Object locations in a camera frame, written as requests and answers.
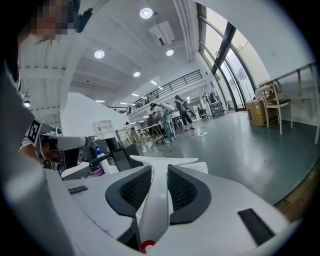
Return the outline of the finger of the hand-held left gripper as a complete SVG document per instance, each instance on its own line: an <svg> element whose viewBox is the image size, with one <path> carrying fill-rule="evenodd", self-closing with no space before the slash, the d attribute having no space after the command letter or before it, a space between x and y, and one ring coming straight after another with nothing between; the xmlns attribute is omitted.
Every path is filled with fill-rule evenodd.
<svg viewBox="0 0 320 256"><path fill-rule="evenodd" d="M60 136L57 137L57 150L67 151L83 148L87 145L87 138L82 136Z"/></svg>

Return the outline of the white desk with legs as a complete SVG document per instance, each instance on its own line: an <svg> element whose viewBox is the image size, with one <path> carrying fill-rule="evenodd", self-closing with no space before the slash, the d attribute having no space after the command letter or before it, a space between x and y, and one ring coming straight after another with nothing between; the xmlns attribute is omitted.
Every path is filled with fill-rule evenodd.
<svg viewBox="0 0 320 256"><path fill-rule="evenodd" d="M275 84L280 100L290 99L293 125L295 123L314 127L314 144L320 143L320 70L317 63L310 63L275 79L258 85ZM289 108L281 109L283 122L289 122Z"/></svg>

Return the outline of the cardboard box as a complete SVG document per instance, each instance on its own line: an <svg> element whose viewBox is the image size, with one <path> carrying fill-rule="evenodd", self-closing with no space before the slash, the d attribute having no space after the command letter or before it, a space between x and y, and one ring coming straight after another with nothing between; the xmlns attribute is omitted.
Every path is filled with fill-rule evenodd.
<svg viewBox="0 0 320 256"><path fill-rule="evenodd" d="M248 120L251 125L258 127L267 126L267 116L262 99L253 100L245 103L245 108L247 110ZM267 108L269 125L278 122L277 109Z"/></svg>

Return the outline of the person's left hand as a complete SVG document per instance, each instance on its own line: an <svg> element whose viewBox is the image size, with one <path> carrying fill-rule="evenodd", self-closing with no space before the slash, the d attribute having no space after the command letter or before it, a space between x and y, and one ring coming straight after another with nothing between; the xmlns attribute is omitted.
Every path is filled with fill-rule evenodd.
<svg viewBox="0 0 320 256"><path fill-rule="evenodd" d="M50 144L48 142L46 143L43 143L41 145L41 150L42 150L42 156L45 160L51 160L51 161L54 161L54 162L57 162L58 161L58 158L59 158L59 153L58 151L52 151L50 149Z"/></svg>

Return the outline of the wooden plank platform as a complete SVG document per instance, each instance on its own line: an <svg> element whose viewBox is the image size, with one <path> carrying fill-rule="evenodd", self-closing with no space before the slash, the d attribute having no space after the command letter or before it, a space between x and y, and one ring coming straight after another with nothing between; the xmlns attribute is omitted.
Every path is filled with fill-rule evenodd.
<svg viewBox="0 0 320 256"><path fill-rule="evenodd" d="M274 206L290 223L303 218L311 203L320 180L320 159L312 167L306 178L285 198Z"/></svg>

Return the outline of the white wooden chair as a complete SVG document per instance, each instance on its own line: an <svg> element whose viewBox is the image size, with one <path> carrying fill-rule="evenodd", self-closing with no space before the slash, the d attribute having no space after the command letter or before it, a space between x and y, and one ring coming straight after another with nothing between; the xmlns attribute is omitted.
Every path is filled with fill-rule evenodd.
<svg viewBox="0 0 320 256"><path fill-rule="evenodd" d="M283 134L282 108L288 107L290 114L290 128L293 128L293 115L290 99L279 99L278 90L274 83L262 85L255 90L255 94L262 97L264 111L266 115L267 128L270 127L269 109L277 111L277 121L279 124L279 134Z"/></svg>

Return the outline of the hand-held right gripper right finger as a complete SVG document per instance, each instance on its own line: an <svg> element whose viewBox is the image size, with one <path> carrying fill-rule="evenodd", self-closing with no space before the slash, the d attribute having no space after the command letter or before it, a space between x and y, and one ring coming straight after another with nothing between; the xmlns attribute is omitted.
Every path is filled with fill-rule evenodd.
<svg viewBox="0 0 320 256"><path fill-rule="evenodd" d="M169 165L173 213L155 256L274 256L299 226L235 181Z"/></svg>

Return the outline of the row of ceiling strip lights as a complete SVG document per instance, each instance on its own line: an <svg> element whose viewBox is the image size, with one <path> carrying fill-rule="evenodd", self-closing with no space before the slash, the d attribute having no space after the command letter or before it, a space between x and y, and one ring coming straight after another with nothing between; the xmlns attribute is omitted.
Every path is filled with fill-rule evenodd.
<svg viewBox="0 0 320 256"><path fill-rule="evenodd" d="M115 107L115 106L127 107L130 104L136 102L137 100L144 99L148 93L151 93L156 89L159 89L163 85L164 85L164 82L159 77L155 77L154 79L151 79L145 82L140 87L137 87L135 89L130 89L125 94L120 93L118 96L114 96L111 99L99 98L99 99L95 99L94 101L99 104L104 104L106 106L111 106L111 107Z"/></svg>

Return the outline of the person's black printed shirt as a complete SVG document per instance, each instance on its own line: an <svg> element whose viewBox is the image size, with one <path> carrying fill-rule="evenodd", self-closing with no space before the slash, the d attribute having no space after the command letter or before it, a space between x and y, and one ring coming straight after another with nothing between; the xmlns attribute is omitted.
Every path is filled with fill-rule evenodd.
<svg viewBox="0 0 320 256"><path fill-rule="evenodd" d="M19 72L19 49L14 47L9 49L4 55L5 70L12 86L20 92L21 90L21 76Z"/></svg>

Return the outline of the round white side table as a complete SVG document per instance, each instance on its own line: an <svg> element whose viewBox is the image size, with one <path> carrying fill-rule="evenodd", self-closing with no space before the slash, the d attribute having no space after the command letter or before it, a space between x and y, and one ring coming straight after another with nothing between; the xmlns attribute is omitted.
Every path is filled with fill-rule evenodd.
<svg viewBox="0 0 320 256"><path fill-rule="evenodd" d="M141 130L141 133L144 136L147 136L147 144L151 147L154 147L152 150L155 151L154 155L158 151L162 151L164 154L169 153L172 151L169 143L167 142L167 137L165 132L162 132L162 124L156 123L153 125L150 125L146 128L143 128ZM159 146L166 146L167 149L160 149Z"/></svg>

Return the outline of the white ceiling air conditioner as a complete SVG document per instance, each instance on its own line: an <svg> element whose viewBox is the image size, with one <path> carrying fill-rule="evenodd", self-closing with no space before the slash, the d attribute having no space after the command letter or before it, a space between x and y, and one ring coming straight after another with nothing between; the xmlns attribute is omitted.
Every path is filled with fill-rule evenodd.
<svg viewBox="0 0 320 256"><path fill-rule="evenodd" d="M171 45L175 40L170 23L166 20L153 25L148 30L160 47Z"/></svg>

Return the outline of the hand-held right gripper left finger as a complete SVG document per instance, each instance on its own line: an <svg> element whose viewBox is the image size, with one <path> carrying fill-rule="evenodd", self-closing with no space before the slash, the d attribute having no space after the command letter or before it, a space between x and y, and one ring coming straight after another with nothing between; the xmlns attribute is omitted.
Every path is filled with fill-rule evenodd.
<svg viewBox="0 0 320 256"><path fill-rule="evenodd" d="M151 166L64 182L79 208L100 230L142 251L137 212L149 192Z"/></svg>

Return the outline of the white cubby shelf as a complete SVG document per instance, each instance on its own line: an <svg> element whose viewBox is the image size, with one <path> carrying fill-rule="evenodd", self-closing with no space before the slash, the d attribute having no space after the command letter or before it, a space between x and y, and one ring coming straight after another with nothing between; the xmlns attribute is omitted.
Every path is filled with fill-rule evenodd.
<svg viewBox="0 0 320 256"><path fill-rule="evenodd" d="M97 120L93 122L96 136L100 140L115 137L115 130L111 120Z"/></svg>

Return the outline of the black faucet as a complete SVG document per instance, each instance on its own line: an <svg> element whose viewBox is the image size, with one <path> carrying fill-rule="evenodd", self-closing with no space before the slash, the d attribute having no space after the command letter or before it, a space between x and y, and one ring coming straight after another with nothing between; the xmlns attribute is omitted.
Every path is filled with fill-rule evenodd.
<svg viewBox="0 0 320 256"><path fill-rule="evenodd" d="M89 165L90 165L90 167L93 167L93 166L98 167L98 166L102 163L102 161L108 160L108 159L110 159L110 158L112 158L112 157L113 157L113 156L112 156L111 153L101 154L101 155L99 155L96 159L94 159L93 161L91 161L91 162L89 163Z"/></svg>

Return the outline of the purple cloth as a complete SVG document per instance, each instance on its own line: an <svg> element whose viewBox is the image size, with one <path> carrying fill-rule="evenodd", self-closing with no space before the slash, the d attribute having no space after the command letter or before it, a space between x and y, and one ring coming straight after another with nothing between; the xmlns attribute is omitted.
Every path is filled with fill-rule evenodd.
<svg viewBox="0 0 320 256"><path fill-rule="evenodd" d="M99 168L99 169L95 170L94 172L92 172L90 175L88 175L88 178L99 177L104 174L105 174L104 170L102 168Z"/></svg>

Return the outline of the white pump bottle blue cap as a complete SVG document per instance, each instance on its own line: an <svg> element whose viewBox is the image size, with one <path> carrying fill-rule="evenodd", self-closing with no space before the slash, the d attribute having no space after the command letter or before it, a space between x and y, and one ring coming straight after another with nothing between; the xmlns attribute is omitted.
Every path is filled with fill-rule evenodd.
<svg viewBox="0 0 320 256"><path fill-rule="evenodd" d="M100 150L100 148L99 148L98 145L95 145L93 148L94 148L94 150L95 150L95 152L96 152L96 158L97 158L99 155L104 154L104 153ZM101 163L99 166L104 170L104 173L105 173L105 174L109 174L109 173L111 172L111 168L110 168L110 164L109 164L108 160L102 161L102 163Z"/></svg>

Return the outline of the black mezzanine railing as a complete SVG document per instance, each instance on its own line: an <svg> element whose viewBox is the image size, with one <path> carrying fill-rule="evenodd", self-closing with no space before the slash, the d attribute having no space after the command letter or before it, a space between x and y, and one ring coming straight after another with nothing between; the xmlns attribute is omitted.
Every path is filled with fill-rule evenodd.
<svg viewBox="0 0 320 256"><path fill-rule="evenodd" d="M135 101L128 107L126 107L126 113L129 115L132 112L138 110L139 108L150 104L151 102L158 100L162 96L166 96L169 93L181 89L193 82L201 80L203 76L201 75L200 70L195 70L184 76L181 76L163 86L158 87L157 89L151 91L150 93L144 95L141 99Z"/></svg>

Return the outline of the white basin table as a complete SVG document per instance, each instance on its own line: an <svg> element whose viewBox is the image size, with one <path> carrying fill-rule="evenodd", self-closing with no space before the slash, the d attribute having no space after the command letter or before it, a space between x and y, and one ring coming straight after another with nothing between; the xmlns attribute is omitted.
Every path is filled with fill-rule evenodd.
<svg viewBox="0 0 320 256"><path fill-rule="evenodd" d="M193 169L205 174L208 174L208 166L205 162L196 162L196 163L191 163L191 164L181 164L181 167ZM84 179L92 174L99 173L100 168L99 167L94 167L93 170L91 169L90 165L88 162L82 162L80 165L69 168L65 170L62 174L61 177L64 181L68 180L77 180L77 179Z"/></svg>

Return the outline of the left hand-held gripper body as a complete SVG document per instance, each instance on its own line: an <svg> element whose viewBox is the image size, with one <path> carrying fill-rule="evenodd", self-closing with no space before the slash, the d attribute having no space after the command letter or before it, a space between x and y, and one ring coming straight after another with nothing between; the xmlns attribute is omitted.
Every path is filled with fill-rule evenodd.
<svg viewBox="0 0 320 256"><path fill-rule="evenodd" d="M50 169L61 174L67 169L82 163L84 147L65 151L57 150L57 137L64 137L60 128L54 128L37 119L33 120L27 134L28 142L35 147L36 154L45 169ZM42 144L49 143L52 151L58 151L57 161L45 160L42 156Z"/></svg>

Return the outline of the person's left forearm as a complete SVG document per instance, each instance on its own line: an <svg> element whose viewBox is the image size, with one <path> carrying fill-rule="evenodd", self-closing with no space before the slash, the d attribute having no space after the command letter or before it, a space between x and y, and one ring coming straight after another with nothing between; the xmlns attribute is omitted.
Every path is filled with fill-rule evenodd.
<svg viewBox="0 0 320 256"><path fill-rule="evenodd" d="M33 158L33 159L37 160L39 163L42 163L42 161L37 156L35 147L32 144L22 145L19 148L18 153L21 154L21 155L25 155L25 156L28 156L30 158Z"/></svg>

